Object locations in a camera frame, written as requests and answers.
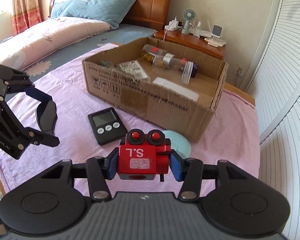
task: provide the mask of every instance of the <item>white shutter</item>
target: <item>white shutter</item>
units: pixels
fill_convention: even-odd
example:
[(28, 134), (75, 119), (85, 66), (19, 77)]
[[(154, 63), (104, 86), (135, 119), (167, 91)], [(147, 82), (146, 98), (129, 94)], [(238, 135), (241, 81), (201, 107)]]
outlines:
[(247, 90), (256, 99), (260, 134), (274, 121), (299, 82), (300, 0), (282, 0), (271, 41)]
[(283, 234), (300, 240), (300, 0), (282, 0), (258, 67), (247, 93), (256, 99), (259, 178), (287, 197)]
[(261, 144), (259, 179), (287, 197), (291, 214), (283, 234), (300, 240), (300, 97)]

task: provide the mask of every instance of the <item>small fan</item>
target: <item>small fan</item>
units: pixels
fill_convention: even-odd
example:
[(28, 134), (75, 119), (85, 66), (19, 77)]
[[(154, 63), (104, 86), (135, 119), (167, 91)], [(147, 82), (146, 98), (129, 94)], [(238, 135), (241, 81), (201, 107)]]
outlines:
[(193, 24), (190, 22), (194, 21), (197, 17), (197, 13), (192, 9), (186, 9), (183, 12), (183, 17), (186, 20), (186, 24), (183, 26), (182, 32), (183, 34), (189, 34), (189, 25), (193, 28)]

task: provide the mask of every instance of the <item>blue pillow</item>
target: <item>blue pillow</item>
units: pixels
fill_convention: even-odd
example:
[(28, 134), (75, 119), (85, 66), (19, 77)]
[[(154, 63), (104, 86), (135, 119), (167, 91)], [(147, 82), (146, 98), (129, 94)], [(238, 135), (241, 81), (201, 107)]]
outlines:
[(64, 2), (55, 3), (51, 10), (50, 18), (60, 17), (65, 8), (69, 6), (74, 0), (67, 0)]
[(136, 0), (73, 0), (60, 16), (100, 20), (116, 29)]

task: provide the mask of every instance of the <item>orange curtain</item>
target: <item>orange curtain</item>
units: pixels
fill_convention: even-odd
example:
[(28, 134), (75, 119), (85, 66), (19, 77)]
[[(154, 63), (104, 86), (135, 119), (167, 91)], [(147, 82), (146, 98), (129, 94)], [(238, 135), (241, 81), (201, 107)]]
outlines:
[(12, 25), (15, 35), (42, 22), (38, 0), (12, 0), (12, 8)]

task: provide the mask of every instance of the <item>cardboard box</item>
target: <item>cardboard box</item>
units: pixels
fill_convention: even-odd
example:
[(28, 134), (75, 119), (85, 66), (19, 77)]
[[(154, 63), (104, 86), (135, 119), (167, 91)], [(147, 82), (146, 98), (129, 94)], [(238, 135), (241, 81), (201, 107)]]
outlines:
[[(181, 85), (181, 73), (161, 69), (158, 75), (157, 71), (152, 71), (151, 63), (141, 58), (143, 46), (147, 43), (199, 65), (196, 77), (191, 78), (187, 86), (199, 94), (197, 101), (100, 65), (101, 60), (116, 65), (137, 59), (151, 81), (160, 76)], [(153, 38), (141, 38), (97, 53), (85, 59), (82, 66), (89, 93), (160, 127), (174, 130), (192, 142), (200, 140), (218, 106), (228, 68), (224, 61), (201, 51)]]

